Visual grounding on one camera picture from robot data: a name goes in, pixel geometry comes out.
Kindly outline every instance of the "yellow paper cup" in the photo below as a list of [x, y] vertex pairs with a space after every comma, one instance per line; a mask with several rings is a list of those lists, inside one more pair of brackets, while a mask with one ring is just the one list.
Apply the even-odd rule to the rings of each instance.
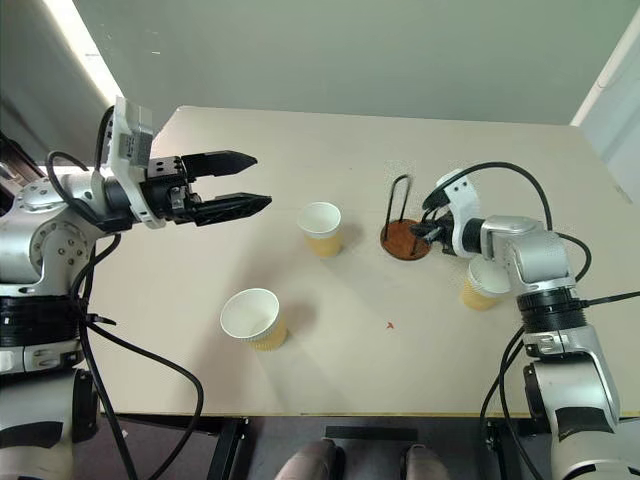
[[298, 216], [298, 226], [304, 232], [309, 248], [319, 257], [333, 257], [342, 248], [340, 210], [327, 202], [310, 203]]
[[273, 292], [250, 288], [227, 300], [220, 325], [227, 335], [256, 350], [275, 350], [287, 338], [287, 326], [279, 312], [278, 297]]
[[469, 308], [487, 310], [509, 290], [511, 284], [506, 270], [495, 262], [485, 260], [482, 255], [476, 255], [469, 262], [460, 298]]

